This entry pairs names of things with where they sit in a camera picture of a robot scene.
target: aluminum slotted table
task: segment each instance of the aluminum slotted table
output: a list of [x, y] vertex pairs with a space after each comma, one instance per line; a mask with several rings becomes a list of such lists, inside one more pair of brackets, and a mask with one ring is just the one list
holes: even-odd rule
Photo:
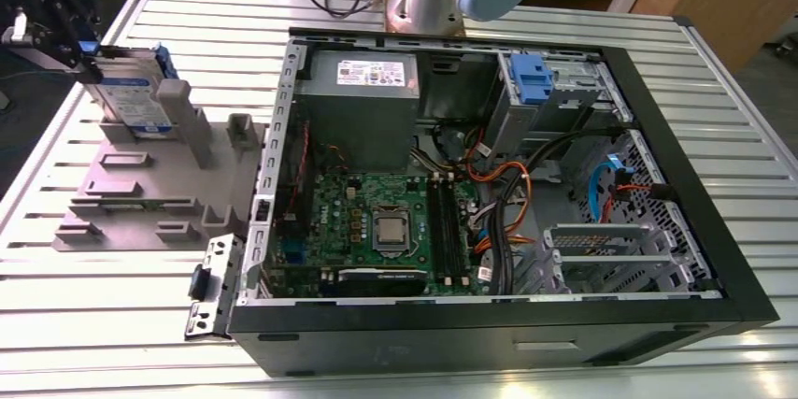
[[[343, 8], [351, 0], [333, 3]], [[267, 121], [290, 26], [377, 31], [382, 13], [335, 21], [309, 0], [127, 0], [106, 43], [161, 41], [209, 120], [246, 112]], [[0, 203], [0, 392], [481, 399], [798, 394], [798, 163], [694, 29], [670, 18], [529, 7], [467, 29], [471, 36], [630, 51], [781, 321], [637, 367], [270, 380], [235, 344], [182, 341], [202, 250], [59, 253], [50, 246], [103, 139], [101, 108], [76, 85]]]

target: motherboard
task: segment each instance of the motherboard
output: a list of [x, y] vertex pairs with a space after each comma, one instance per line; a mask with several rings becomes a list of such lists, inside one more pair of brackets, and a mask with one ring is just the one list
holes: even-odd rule
[[398, 175], [319, 175], [310, 232], [283, 236], [269, 271], [278, 297], [470, 295], [470, 182]]

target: green circuit board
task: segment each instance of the green circuit board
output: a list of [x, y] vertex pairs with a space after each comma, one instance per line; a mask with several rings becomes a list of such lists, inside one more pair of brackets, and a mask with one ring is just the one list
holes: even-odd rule
[[[455, 199], [467, 204], [477, 198], [470, 182], [457, 183]], [[375, 214], [399, 211], [409, 218], [409, 247], [390, 257], [374, 249]], [[305, 240], [282, 239], [285, 254], [279, 269], [285, 278], [274, 285], [287, 297], [317, 297], [321, 270], [347, 268], [401, 268], [429, 272], [426, 295], [475, 294], [474, 274], [465, 285], [435, 282], [434, 257], [427, 223], [427, 178], [397, 175], [327, 175], [318, 177], [314, 189], [311, 232]], [[466, 227], [462, 223], [463, 258], [469, 272]]]

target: open computer tower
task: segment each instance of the open computer tower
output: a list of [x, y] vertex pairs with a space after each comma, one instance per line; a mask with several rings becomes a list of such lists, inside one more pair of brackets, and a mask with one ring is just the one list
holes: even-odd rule
[[624, 49], [293, 30], [189, 339], [271, 376], [641, 363], [778, 319]]

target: power supply label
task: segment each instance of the power supply label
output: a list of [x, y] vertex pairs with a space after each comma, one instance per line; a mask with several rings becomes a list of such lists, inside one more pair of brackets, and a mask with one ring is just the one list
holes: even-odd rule
[[345, 60], [338, 63], [338, 84], [405, 87], [405, 64]]
[[154, 100], [155, 88], [146, 78], [103, 78], [99, 86], [125, 124], [135, 133], [162, 134], [173, 123]]

